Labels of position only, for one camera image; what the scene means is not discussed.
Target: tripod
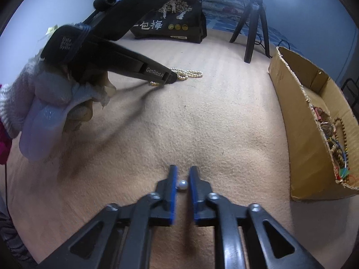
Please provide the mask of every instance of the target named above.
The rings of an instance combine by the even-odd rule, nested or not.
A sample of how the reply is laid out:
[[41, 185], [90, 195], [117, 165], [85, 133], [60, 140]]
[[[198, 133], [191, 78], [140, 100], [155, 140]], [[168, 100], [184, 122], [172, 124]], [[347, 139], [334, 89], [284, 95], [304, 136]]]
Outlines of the tripod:
[[236, 40], [239, 32], [242, 30], [249, 16], [251, 17], [251, 19], [249, 23], [247, 46], [245, 48], [245, 62], [248, 64], [252, 60], [252, 54], [254, 50], [254, 43], [256, 42], [259, 18], [261, 19], [261, 24], [262, 24], [265, 54], [267, 57], [270, 57], [268, 25], [267, 25], [266, 12], [264, 11], [263, 8], [263, 0], [250, 0], [250, 3], [245, 7], [245, 10], [243, 11], [243, 15], [239, 20], [236, 30], [234, 31], [229, 42], [233, 43]]

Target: beads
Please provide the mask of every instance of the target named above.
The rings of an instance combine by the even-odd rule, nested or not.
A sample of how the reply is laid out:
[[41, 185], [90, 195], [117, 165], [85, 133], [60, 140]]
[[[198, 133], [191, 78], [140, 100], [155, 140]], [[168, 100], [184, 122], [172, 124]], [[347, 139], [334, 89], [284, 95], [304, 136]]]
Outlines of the beads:
[[333, 147], [331, 148], [332, 154], [334, 154], [337, 150], [338, 150], [338, 146], [336, 144], [333, 145]]
[[[342, 132], [343, 132], [344, 152], [345, 152], [345, 155], [346, 155], [346, 164], [347, 164], [347, 166], [348, 166], [348, 165], [349, 165], [348, 146], [347, 146], [346, 131], [345, 131], [343, 119], [341, 119], [340, 117], [337, 117], [337, 118], [334, 119], [334, 124], [336, 124], [337, 122], [340, 122], [341, 129], [342, 129]], [[334, 130], [334, 136], [335, 136], [335, 139], [338, 141], [338, 134], [337, 134], [336, 129]]]
[[[177, 74], [177, 79], [184, 81], [188, 78], [201, 78], [203, 77], [203, 73], [200, 71], [193, 71], [193, 70], [182, 70], [179, 68], [171, 68], [171, 71]], [[159, 86], [160, 83], [150, 82], [151, 86]]]

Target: pearl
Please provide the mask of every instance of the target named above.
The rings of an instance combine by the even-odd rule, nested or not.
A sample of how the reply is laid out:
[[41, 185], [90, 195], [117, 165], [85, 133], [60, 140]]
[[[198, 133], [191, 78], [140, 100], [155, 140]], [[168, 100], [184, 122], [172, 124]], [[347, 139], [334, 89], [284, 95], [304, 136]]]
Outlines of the pearl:
[[182, 69], [178, 69], [178, 68], [171, 68], [171, 71], [173, 71], [177, 74], [177, 78], [179, 80], [187, 80], [189, 77], [191, 77], [191, 78], [203, 77], [203, 73], [200, 71], [182, 70]]
[[180, 191], [185, 191], [188, 188], [188, 182], [186, 180], [181, 180], [178, 182], [177, 189]]

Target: printed tree image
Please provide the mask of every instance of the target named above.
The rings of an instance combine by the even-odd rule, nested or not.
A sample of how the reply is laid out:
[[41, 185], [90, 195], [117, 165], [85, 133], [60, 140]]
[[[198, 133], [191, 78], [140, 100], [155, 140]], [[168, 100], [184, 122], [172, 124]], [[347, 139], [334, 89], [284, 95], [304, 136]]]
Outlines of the printed tree image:
[[180, 13], [176, 18], [183, 19], [184, 14], [188, 11], [192, 11], [192, 7], [183, 0], [170, 0], [158, 9], [158, 12], [162, 13], [164, 19], [167, 17], [167, 12]]
[[176, 3], [176, 12], [180, 12], [180, 15], [176, 16], [177, 19], [183, 19], [184, 14], [189, 11], [192, 11], [192, 7], [187, 2], [179, 0]]
[[159, 8], [157, 11], [162, 13], [163, 19], [166, 19], [167, 12], [170, 10], [171, 10], [171, 4], [169, 4], [169, 2], [167, 2], [161, 8]]

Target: carpet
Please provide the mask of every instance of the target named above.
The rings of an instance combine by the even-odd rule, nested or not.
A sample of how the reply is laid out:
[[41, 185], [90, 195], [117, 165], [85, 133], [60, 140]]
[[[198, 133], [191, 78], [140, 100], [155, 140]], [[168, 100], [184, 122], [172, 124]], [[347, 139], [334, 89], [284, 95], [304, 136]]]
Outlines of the carpet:
[[[344, 264], [358, 231], [359, 198], [290, 201], [287, 139], [270, 59], [254, 52], [244, 63], [245, 46], [228, 43], [230, 36], [209, 30], [201, 44], [192, 44], [127, 34], [121, 45], [204, 76], [151, 87], [110, 74], [116, 95], [104, 109], [95, 104], [92, 120], [64, 135], [49, 158], [29, 163], [14, 141], [9, 209], [36, 261], [107, 203], [127, 205], [152, 192], [176, 164], [180, 179], [196, 165], [215, 192], [236, 204], [260, 203], [325, 268]], [[175, 225], [156, 230], [151, 268], [214, 268], [212, 229], [195, 227], [188, 211], [186, 194], [178, 194]]]

